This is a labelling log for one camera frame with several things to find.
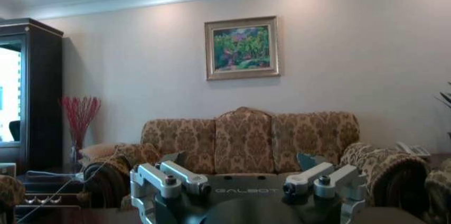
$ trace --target sofa armrest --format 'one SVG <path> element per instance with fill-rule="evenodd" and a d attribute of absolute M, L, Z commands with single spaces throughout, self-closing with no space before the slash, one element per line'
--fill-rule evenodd
<path fill-rule="evenodd" d="M 435 223 L 446 223 L 451 216 L 451 158 L 428 174 L 424 186 L 431 199 L 430 217 Z"/>
<path fill-rule="evenodd" d="M 23 202 L 25 188 L 11 176 L 0 175 L 0 208 L 12 208 Z"/>
<path fill-rule="evenodd" d="M 118 208 L 122 198 L 130 193 L 130 170 L 123 155 L 102 157 L 85 167 L 85 191 L 92 194 L 92 207 Z"/>
<path fill-rule="evenodd" d="M 351 164 L 366 172 L 371 206 L 400 207 L 416 214 L 427 209 L 424 180 L 428 168 L 420 158 L 359 142 L 344 150 L 340 164 Z"/>

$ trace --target picture frame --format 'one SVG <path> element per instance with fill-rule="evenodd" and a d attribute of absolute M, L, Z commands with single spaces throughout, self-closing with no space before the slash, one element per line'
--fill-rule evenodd
<path fill-rule="evenodd" d="M 280 76 L 278 17 L 206 23 L 207 80 Z"/>

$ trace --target metal bracket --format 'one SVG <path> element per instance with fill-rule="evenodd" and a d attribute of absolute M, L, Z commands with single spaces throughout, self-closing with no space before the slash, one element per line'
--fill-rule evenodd
<path fill-rule="evenodd" d="M 182 182 L 166 175 L 148 163 L 136 166 L 130 172 L 132 206 L 139 209 L 142 222 L 156 223 L 154 191 L 166 199 L 176 198 L 182 193 Z"/>
<path fill-rule="evenodd" d="M 367 175 L 359 174 L 352 165 L 346 165 L 331 175 L 314 181 L 315 195 L 330 199 L 339 193 L 346 201 L 342 204 L 342 223 L 350 223 L 355 214 L 366 207 Z"/>
<path fill-rule="evenodd" d="M 207 176 L 192 173 L 174 161 L 162 162 L 160 170 L 182 181 L 187 193 L 207 195 L 211 192 Z"/>
<path fill-rule="evenodd" d="M 323 162 L 303 173 L 287 176 L 283 186 L 284 193 L 290 196 L 306 194 L 315 179 L 332 172 L 332 164 Z"/>

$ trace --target beige wall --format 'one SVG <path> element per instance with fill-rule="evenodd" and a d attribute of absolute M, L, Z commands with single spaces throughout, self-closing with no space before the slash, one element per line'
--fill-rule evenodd
<path fill-rule="evenodd" d="M 283 76 L 207 82 L 204 22 L 267 15 Z M 45 23 L 65 31 L 65 94 L 104 101 L 88 144 L 138 142 L 152 118 L 251 106 L 351 111 L 362 140 L 451 151 L 451 112 L 432 97 L 451 81 L 451 0 L 206 0 Z"/>
<path fill-rule="evenodd" d="M 4 5 L 0 5 L 0 18 L 9 19 L 12 16 L 12 11 Z"/>

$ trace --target wooden cabinet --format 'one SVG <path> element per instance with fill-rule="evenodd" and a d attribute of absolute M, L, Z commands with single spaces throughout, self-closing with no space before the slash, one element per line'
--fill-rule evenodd
<path fill-rule="evenodd" d="M 8 70 L 0 70 L 0 162 L 15 162 L 17 174 L 60 166 L 63 161 L 61 37 L 60 30 L 29 18 L 0 21 L 0 58 L 15 57 L 16 52 L 12 66 L 19 66 L 11 78 Z M 11 60 L 4 61 L 4 68 L 11 68 L 5 66 Z"/>

